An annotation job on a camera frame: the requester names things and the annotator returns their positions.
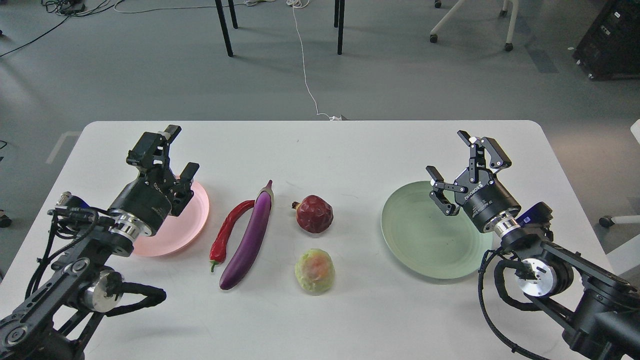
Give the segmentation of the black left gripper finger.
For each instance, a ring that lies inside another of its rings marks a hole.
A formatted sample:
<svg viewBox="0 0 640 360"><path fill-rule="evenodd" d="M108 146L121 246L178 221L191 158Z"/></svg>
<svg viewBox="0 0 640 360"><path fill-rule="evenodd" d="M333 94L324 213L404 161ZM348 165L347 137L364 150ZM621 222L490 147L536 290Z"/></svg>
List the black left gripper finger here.
<svg viewBox="0 0 640 360"><path fill-rule="evenodd" d="M170 169L170 145L178 137L182 127L168 125L159 132L144 132L133 149L126 155L126 164L140 173L150 173L154 169Z"/></svg>
<svg viewBox="0 0 640 360"><path fill-rule="evenodd" d="M199 168L200 164L198 162L188 162L178 178L176 178L176 184L179 184L181 187L190 188Z"/></svg>

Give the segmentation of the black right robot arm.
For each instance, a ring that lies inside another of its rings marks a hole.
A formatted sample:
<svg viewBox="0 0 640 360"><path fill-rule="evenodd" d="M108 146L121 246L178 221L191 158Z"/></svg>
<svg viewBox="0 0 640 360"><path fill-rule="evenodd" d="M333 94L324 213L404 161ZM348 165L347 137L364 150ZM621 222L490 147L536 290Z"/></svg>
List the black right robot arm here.
<svg viewBox="0 0 640 360"><path fill-rule="evenodd" d="M495 233L500 246L485 251L478 269L478 302L490 330L512 353L531 360L541 355L508 339L489 317L484 278L494 258L493 281L499 298L521 312L544 312L562 326L562 339L590 360L640 357L639 290L630 282L554 242L552 209L538 202L521 205L498 180L512 161L491 137L458 136L469 148L467 167L453 183L434 166L430 198L446 216L464 210L480 233Z"/></svg>

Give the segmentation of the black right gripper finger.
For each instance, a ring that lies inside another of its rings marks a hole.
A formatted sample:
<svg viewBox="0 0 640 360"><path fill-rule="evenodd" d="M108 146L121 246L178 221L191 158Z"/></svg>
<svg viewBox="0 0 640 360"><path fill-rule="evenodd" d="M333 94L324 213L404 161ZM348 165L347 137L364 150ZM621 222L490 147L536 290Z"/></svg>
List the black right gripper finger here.
<svg viewBox="0 0 640 360"><path fill-rule="evenodd" d="M466 170L471 183L480 181L480 173L496 174L512 166L512 160L492 137L474 137L464 130L458 130L457 135L470 148Z"/></svg>
<svg viewBox="0 0 640 360"><path fill-rule="evenodd" d="M446 198L444 192L451 191L454 193L466 194L468 188L465 186L446 183L442 174L434 166L426 166L426 171L431 177L432 190L429 193L429 197L435 202L435 205L441 210L442 214L446 216L455 216L459 212L459 205L451 203Z"/></svg>

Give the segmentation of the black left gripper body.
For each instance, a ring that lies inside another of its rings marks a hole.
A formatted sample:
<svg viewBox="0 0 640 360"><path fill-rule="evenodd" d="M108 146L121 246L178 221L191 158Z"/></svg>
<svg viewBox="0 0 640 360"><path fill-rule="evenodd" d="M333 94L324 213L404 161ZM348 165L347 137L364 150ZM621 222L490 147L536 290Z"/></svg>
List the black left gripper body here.
<svg viewBox="0 0 640 360"><path fill-rule="evenodd" d="M109 207L109 215L128 221L138 233L154 236L168 216L178 217L194 197L191 187L177 184L173 173L152 170L126 185Z"/></svg>

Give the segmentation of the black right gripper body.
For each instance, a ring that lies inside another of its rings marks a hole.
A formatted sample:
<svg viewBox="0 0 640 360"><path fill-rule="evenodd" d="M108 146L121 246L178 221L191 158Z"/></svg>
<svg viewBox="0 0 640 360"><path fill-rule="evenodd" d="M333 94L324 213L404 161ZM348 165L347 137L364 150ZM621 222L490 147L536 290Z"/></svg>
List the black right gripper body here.
<svg viewBox="0 0 640 360"><path fill-rule="evenodd" d="M515 217L522 209L496 173L490 170L479 170L477 175L464 170L455 182L467 189L464 193L455 194L455 203L481 233L493 230L490 223L499 214L507 212Z"/></svg>

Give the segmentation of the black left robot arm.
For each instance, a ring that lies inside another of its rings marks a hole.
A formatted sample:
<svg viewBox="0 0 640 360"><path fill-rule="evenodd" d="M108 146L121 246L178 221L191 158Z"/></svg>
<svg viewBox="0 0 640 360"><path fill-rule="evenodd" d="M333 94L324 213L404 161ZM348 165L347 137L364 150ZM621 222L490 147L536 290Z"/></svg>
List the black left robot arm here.
<svg viewBox="0 0 640 360"><path fill-rule="evenodd" d="M142 134L126 157L138 176L108 209L69 192L61 195L48 212L45 253L25 299L1 321L3 360L82 360L103 318L166 299L163 289L126 282L106 262L112 255L130 256L138 237L156 235L166 218L179 216L193 198L199 165L188 162L179 176L170 168L170 145L180 131L169 125Z"/></svg>

